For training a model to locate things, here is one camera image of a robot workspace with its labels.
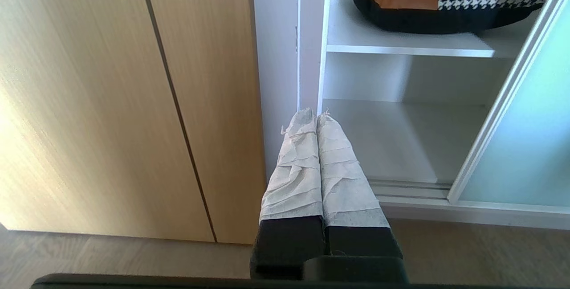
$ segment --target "wardrobe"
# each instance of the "wardrobe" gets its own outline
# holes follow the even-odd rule
[[[387,216],[570,228],[570,180],[562,174],[562,162],[570,158],[560,156],[558,167],[530,151],[517,158],[525,142],[514,139],[496,143],[510,148],[501,150],[502,157],[495,153],[499,147],[487,148],[537,56],[548,58],[541,49],[556,40],[548,35],[567,1],[548,0],[525,20],[477,34],[419,35],[379,29],[352,0],[301,0],[299,108],[338,120]],[[566,85],[558,67],[558,73],[545,71],[552,82],[532,80],[543,96],[525,95],[535,99],[526,101],[527,108],[558,113],[542,117],[533,130],[518,115],[519,122],[509,120],[503,129],[503,139],[570,129],[565,120],[554,120],[570,111],[554,88]],[[536,118],[530,111],[529,121]],[[543,140],[548,138],[534,147],[563,143],[562,136]],[[518,173],[540,165],[542,175],[533,181]],[[518,189],[511,179],[525,181]],[[466,188],[476,195],[462,196]],[[556,200],[533,199],[536,192],[556,190]]]
[[[0,0],[0,223],[251,244],[252,0]]]

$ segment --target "floor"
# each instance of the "floor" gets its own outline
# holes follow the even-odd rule
[[[414,283],[570,287],[570,232],[391,220]],[[8,232],[0,287],[48,273],[248,277],[251,248],[169,240]]]

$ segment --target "shelf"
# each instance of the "shelf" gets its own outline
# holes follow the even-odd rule
[[[330,0],[328,52],[462,57],[515,57],[533,25],[528,19],[481,33],[424,35],[383,31],[352,0]]]
[[[452,183],[487,109],[323,100],[369,180]]]
[[[404,196],[407,198],[446,199],[449,189],[428,189],[398,186],[370,185],[376,196]]]

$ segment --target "wrinkled fabric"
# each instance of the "wrinkled fabric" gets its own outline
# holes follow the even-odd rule
[[[300,110],[285,130],[277,167],[261,202],[259,221],[322,216],[316,117]]]
[[[325,226],[389,227],[342,127],[321,114],[317,139]]]

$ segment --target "cabinet door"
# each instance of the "cabinet door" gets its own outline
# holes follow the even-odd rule
[[[151,0],[220,242],[251,244],[265,189],[252,0]]]
[[[6,228],[212,241],[145,0],[0,0]]]

